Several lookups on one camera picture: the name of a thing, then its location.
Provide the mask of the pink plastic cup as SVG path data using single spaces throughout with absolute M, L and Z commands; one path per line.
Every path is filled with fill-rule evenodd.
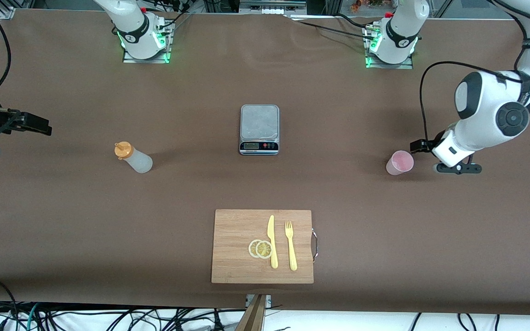
M 386 164 L 386 171 L 392 176 L 409 172 L 414 167 L 415 160 L 411 153 L 399 150 L 393 153 Z

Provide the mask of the translucent sauce bottle orange cap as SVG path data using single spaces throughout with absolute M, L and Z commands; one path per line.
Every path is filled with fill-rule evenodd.
M 146 173 L 153 167 L 153 159 L 149 155 L 138 151 L 127 141 L 114 144 L 114 153 L 119 160 L 125 161 L 134 171 Z

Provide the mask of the brown table cover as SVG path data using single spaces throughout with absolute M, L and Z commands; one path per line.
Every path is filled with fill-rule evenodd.
M 530 125 L 476 153 L 479 175 L 385 171 L 421 138 L 438 61 L 507 70 L 513 20 L 429 20 L 412 70 L 364 65 L 360 41 L 278 15 L 179 19 L 171 62 L 123 63 L 104 12 L 24 9 L 3 22 L 0 102 L 52 136 L 0 136 L 0 281 L 17 300 L 530 314 Z M 246 104 L 280 109 L 276 155 L 238 151 Z M 138 173 L 114 153 L 153 159 Z M 217 209 L 310 210 L 311 285 L 213 284 Z

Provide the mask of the silver digital kitchen scale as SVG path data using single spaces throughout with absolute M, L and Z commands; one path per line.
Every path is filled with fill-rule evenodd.
M 240 111 L 238 151 L 242 155 L 276 155 L 280 150 L 280 109 L 273 104 L 246 104 Z

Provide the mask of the yellow plastic fork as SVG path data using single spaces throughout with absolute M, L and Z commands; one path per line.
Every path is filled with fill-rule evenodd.
M 293 245 L 293 225 L 290 221 L 285 222 L 285 235 L 288 239 L 288 257 L 290 270 L 295 272 L 297 270 L 297 258 Z

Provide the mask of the yellow plastic knife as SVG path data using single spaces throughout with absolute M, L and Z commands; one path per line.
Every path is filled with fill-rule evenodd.
M 278 258 L 277 258 L 277 250 L 276 250 L 276 243 L 275 243 L 275 234 L 274 234 L 274 215 L 271 215 L 269 218 L 268 226 L 267 226 L 267 236 L 270 239 L 271 243 L 271 267 L 273 269 L 278 268 Z

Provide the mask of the white power strip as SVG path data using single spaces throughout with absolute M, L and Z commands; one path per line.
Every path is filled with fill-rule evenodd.
M 306 15 L 306 0 L 239 0 L 239 13 Z

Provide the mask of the bamboo cutting board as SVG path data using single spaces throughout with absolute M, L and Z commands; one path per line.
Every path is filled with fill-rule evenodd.
M 251 241 L 269 241 L 267 226 L 274 215 L 278 268 L 269 258 L 253 258 Z M 285 222 L 293 225 L 297 270 L 290 270 Z M 312 213 L 309 210 L 233 210 L 215 212 L 212 254 L 214 284 L 312 284 Z

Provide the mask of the wooden beam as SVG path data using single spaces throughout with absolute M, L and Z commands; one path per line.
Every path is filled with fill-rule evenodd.
M 234 331 L 262 331 L 267 295 L 254 295 Z

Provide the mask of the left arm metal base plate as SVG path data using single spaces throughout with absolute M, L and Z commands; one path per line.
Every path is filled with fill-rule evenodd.
M 366 68 L 380 68 L 380 69 L 413 69 L 414 63 L 412 53 L 402 63 L 386 63 L 381 61 L 376 54 L 374 54 L 370 47 L 365 50 L 365 66 Z

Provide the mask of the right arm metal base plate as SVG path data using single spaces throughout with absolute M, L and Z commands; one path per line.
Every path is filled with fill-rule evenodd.
M 162 28 L 158 32 L 151 32 L 150 38 L 153 41 L 152 44 L 145 44 L 149 51 L 145 51 L 144 54 L 149 54 L 150 51 L 156 51 L 156 53 L 145 59 L 135 58 L 130 52 L 128 52 L 124 42 L 121 42 L 123 48 L 122 62 L 124 63 L 170 63 L 171 62 L 171 51 L 174 40 L 174 28 L 173 26 Z

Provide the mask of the metal beam bracket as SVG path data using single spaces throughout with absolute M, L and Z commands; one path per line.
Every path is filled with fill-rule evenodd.
M 252 303 L 253 299 L 256 297 L 256 295 L 246 295 L 245 299 L 245 308 L 248 308 L 250 304 Z M 265 295 L 265 308 L 271 309 L 272 307 L 272 300 L 271 295 Z

